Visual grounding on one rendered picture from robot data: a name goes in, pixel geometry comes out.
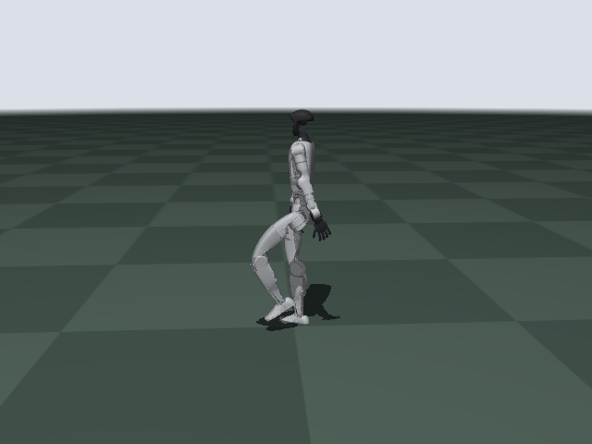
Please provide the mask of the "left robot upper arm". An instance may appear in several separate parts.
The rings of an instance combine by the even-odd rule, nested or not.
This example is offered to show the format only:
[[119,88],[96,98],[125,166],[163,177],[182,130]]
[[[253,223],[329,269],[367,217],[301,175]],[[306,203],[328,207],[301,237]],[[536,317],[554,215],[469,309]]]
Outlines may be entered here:
[[[291,155],[294,159],[297,171],[300,174],[300,178],[307,178],[310,182],[309,170],[306,162],[306,151],[302,143],[295,144],[290,147]],[[299,179],[296,181],[298,189],[302,189],[299,185]]]

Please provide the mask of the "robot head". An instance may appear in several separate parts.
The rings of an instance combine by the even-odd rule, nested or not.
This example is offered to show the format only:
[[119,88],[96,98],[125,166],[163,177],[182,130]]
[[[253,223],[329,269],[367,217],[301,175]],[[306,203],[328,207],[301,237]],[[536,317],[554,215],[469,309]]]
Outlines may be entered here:
[[311,142],[305,132],[299,132],[300,124],[304,126],[307,121],[314,121],[314,117],[308,110],[297,110],[290,114],[290,118],[293,120],[293,135],[302,138],[305,142]]

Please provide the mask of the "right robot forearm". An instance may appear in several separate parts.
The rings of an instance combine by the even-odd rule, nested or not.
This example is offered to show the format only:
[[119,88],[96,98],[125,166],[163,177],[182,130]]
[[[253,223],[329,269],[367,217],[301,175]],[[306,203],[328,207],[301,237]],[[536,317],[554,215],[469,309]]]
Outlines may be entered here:
[[300,194],[299,191],[293,191],[293,193],[291,195],[291,198],[290,198],[290,205],[293,205],[294,204],[294,194],[296,194],[296,193],[297,194]]

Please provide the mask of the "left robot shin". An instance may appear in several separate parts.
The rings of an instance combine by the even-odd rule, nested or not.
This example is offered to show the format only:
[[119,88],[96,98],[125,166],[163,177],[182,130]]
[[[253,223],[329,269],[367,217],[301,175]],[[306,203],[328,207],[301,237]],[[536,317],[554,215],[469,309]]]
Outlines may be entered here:
[[[267,261],[267,258],[264,255],[256,257],[254,259],[254,265],[255,265],[255,268],[252,267],[252,269],[253,269],[255,275],[259,278],[260,282],[265,287],[265,289],[276,300],[277,305],[283,304],[284,300],[278,290],[278,285],[277,285],[278,281],[275,277],[275,274],[272,271],[271,266],[269,265],[269,263]],[[278,299],[278,301],[275,297]],[[283,302],[283,303],[281,303],[281,302]]]

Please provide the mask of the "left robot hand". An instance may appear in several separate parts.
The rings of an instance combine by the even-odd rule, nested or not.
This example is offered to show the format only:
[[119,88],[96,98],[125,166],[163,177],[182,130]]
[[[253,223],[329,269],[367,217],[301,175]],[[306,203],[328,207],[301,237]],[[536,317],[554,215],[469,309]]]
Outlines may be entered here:
[[[320,212],[320,210],[319,210],[319,212]],[[321,212],[320,212],[320,214],[321,214]],[[310,212],[310,216],[311,216],[312,220],[314,221],[314,234],[313,234],[313,238],[315,237],[315,233],[316,232],[318,232],[319,241],[322,240],[321,234],[323,236],[323,240],[325,240],[325,238],[328,238],[328,234],[331,235],[331,231],[328,228],[327,223],[324,220],[322,220],[322,215],[320,217],[314,219],[312,213]],[[328,231],[328,234],[327,234],[326,229]],[[323,231],[325,231],[326,236],[325,236],[325,234],[324,234]]]

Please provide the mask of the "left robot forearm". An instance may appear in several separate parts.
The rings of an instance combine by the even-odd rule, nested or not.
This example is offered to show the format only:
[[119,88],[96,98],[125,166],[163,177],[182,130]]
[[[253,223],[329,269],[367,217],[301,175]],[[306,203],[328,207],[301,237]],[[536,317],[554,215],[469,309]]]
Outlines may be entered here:
[[302,188],[302,196],[306,202],[306,209],[312,213],[314,219],[321,216],[315,202],[314,190],[307,178],[300,178],[299,185]]

